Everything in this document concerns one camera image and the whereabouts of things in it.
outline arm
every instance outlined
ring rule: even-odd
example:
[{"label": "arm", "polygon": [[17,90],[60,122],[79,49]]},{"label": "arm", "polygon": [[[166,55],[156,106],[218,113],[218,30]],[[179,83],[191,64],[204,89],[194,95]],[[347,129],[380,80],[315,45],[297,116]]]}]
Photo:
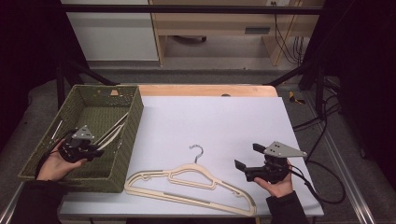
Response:
[{"label": "arm", "polygon": [[52,150],[44,162],[37,180],[27,181],[24,184],[11,223],[60,223],[58,206],[66,190],[56,181],[86,161],[85,159],[75,163],[65,161],[58,152],[61,143]]},{"label": "arm", "polygon": [[270,184],[258,177],[254,179],[254,182],[271,194],[271,197],[267,198],[266,201],[273,216],[272,224],[308,223],[300,200],[293,190],[291,173],[276,184]]}]

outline storage basket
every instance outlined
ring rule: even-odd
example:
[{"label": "storage basket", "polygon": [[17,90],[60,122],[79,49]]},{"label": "storage basket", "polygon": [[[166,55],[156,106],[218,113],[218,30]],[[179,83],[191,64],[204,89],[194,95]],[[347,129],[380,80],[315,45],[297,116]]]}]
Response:
[{"label": "storage basket", "polygon": [[98,139],[128,113],[120,133],[103,149],[105,153],[60,181],[70,191],[122,192],[143,107],[137,86],[74,86],[18,177],[35,178],[38,161],[49,150],[55,132],[54,139],[87,125]]}]

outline white table surface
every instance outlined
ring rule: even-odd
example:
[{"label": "white table surface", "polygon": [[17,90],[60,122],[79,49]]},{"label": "white table surface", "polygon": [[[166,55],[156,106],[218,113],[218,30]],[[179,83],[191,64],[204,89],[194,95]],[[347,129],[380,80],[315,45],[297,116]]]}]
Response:
[{"label": "white table surface", "polygon": [[[246,191],[257,205],[256,217],[270,215],[265,198],[268,192],[234,167],[238,160],[247,167],[263,166],[264,155],[252,148],[278,141],[299,148],[289,116],[280,97],[190,97],[143,96],[144,111],[128,175],[145,170],[170,170],[193,163],[200,149],[198,164],[216,178]],[[311,181],[302,158],[290,158]],[[180,178],[204,182],[196,173]],[[304,182],[292,176],[293,186],[307,216],[323,216],[319,203]],[[248,209],[244,199],[223,188],[214,190],[170,184],[166,178],[136,182],[138,187],[174,192],[193,198]],[[73,192],[64,196],[61,215],[90,217],[241,217],[211,208],[172,203],[122,193]]]}]

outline floor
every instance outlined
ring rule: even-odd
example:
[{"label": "floor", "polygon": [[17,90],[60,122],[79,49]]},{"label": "floor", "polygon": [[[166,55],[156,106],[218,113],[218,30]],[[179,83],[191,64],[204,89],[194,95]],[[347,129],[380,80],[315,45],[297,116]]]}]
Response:
[{"label": "floor", "polygon": [[[95,64],[92,68],[99,74],[121,83],[268,83],[281,77],[296,65],[283,60],[279,66],[272,66],[260,38],[211,37],[206,42],[195,39],[170,38],[163,66],[143,63],[129,63],[120,66],[115,63]],[[299,91],[294,77],[278,86],[277,92],[283,98],[292,126],[301,124],[316,116],[312,109],[314,90]],[[87,82],[94,82],[84,77]],[[297,101],[290,100],[290,92]],[[325,91],[325,97],[333,95]],[[6,148],[0,156],[0,209],[4,211],[11,201],[20,180],[17,178],[22,165],[28,159],[35,145],[50,125],[57,111],[56,89],[53,81],[37,87],[30,93],[31,104]],[[337,100],[329,100],[329,107],[338,108]],[[326,134],[319,141],[312,160],[329,167],[331,171],[346,178],[352,189],[347,189],[346,199],[339,204],[324,205],[325,216],[316,223],[396,223],[396,194],[379,171],[375,161],[363,159],[342,111],[328,118]],[[317,142],[321,122],[305,129],[296,130],[300,148],[310,151]],[[341,158],[341,166],[334,158]],[[308,163],[308,169],[320,196],[335,201],[341,198],[337,179],[329,172]],[[90,223],[87,218],[79,222],[65,220],[64,223]],[[110,223],[96,218],[95,223]]]}]

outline hanger in basket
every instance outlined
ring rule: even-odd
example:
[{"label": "hanger in basket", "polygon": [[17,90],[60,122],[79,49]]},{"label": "hanger in basket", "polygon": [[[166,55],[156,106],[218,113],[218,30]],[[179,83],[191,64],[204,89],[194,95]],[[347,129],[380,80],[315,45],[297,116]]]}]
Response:
[{"label": "hanger in basket", "polygon": [[[195,162],[194,163],[188,163],[188,164],[183,164],[176,169],[173,170],[161,170],[161,171],[141,171],[137,172],[131,177],[129,177],[124,185],[125,191],[128,194],[133,194],[137,196],[143,196],[143,197],[148,197],[148,198],[153,198],[153,199],[160,199],[160,200],[166,200],[169,202],[174,202],[174,203],[186,203],[186,204],[191,204],[191,205],[197,205],[197,206],[202,206],[202,207],[208,207],[208,208],[214,208],[222,211],[227,211],[235,214],[241,214],[245,216],[253,216],[256,214],[256,204],[254,203],[253,199],[248,195],[245,191],[227,184],[223,181],[221,181],[218,178],[215,178],[212,174],[210,174],[205,167],[198,165],[197,160],[204,154],[204,150],[202,147],[198,145],[191,146],[190,148],[195,148],[199,147],[201,149],[201,154],[195,157]],[[177,179],[175,178],[176,175],[180,175],[186,172],[195,172],[199,173],[201,175],[204,175],[206,178],[208,178],[211,181],[211,184],[202,184],[202,183],[197,183],[193,181],[188,181],[188,180],[182,180],[182,179]],[[173,193],[167,193],[167,192],[161,192],[158,190],[153,190],[153,189],[142,189],[142,188],[137,188],[134,187],[133,184],[137,180],[145,180],[148,181],[151,178],[154,177],[164,177],[166,176],[169,180],[170,183],[172,184],[178,184],[178,185],[184,185],[188,187],[193,187],[193,188],[200,188],[200,189],[215,189],[217,185],[222,186],[228,190],[230,190],[234,196],[236,197],[244,197],[248,204],[249,204],[249,209],[241,209],[241,208],[236,208],[232,207],[229,205],[224,205],[220,203],[212,203],[206,200],[199,200],[195,199],[192,197],[184,196],[184,195],[176,195]]]}]

